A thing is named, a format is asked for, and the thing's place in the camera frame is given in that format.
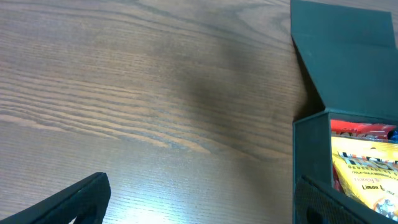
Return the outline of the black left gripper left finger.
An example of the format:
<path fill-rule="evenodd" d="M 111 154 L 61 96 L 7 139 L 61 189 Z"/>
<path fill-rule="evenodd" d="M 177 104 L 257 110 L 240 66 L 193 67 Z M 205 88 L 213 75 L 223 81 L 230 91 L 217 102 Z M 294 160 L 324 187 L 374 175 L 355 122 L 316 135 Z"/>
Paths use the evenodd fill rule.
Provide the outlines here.
<path fill-rule="evenodd" d="M 110 196 L 107 174 L 96 172 L 1 224 L 102 224 Z"/>

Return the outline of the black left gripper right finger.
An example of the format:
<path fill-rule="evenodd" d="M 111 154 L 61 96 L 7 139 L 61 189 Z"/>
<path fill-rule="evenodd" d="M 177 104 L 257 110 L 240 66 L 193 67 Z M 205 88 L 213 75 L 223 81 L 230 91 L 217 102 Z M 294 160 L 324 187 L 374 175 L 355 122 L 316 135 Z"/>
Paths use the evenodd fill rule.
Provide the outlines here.
<path fill-rule="evenodd" d="M 329 185 L 301 176 L 295 183 L 294 223 L 395 224 Z"/>

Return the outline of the yellow snack bag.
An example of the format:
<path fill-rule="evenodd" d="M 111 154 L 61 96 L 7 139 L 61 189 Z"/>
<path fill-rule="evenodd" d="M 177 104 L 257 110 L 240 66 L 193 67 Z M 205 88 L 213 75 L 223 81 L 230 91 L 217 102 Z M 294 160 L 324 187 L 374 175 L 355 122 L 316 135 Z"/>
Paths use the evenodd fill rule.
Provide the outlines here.
<path fill-rule="evenodd" d="M 331 137 L 333 167 L 344 193 L 397 221 L 397 144 Z"/>

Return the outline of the red Hacks candy bag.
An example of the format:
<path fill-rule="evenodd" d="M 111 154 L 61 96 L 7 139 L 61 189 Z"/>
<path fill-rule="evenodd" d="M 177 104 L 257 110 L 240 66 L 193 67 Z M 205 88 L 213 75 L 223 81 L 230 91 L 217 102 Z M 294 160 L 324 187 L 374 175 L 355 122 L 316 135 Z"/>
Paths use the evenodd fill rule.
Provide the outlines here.
<path fill-rule="evenodd" d="M 380 123 L 354 123 L 338 119 L 331 120 L 333 136 L 354 140 L 354 146 L 337 154 L 349 160 L 376 161 L 383 164 L 397 165 L 397 141 L 387 138 L 389 131 L 396 125 Z"/>

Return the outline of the blue Oreo cookie pack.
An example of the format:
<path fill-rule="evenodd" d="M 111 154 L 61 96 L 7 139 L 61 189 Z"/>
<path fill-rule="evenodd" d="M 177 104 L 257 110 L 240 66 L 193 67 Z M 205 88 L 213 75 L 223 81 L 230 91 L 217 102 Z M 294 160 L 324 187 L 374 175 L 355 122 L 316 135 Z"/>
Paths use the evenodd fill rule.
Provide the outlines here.
<path fill-rule="evenodd" d="M 398 141 L 398 129 L 394 129 L 392 131 L 389 131 L 387 135 L 388 140 L 390 141 Z"/>

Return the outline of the dark green box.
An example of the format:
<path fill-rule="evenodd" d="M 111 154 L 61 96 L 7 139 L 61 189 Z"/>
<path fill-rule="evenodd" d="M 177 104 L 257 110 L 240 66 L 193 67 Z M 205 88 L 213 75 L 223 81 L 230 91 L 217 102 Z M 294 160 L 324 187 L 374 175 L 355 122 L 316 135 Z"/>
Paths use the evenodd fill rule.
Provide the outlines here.
<path fill-rule="evenodd" d="M 292 1 L 300 68 L 323 103 L 293 124 L 293 190 L 301 176 L 333 188 L 332 119 L 397 123 L 397 49 L 391 14 Z"/>

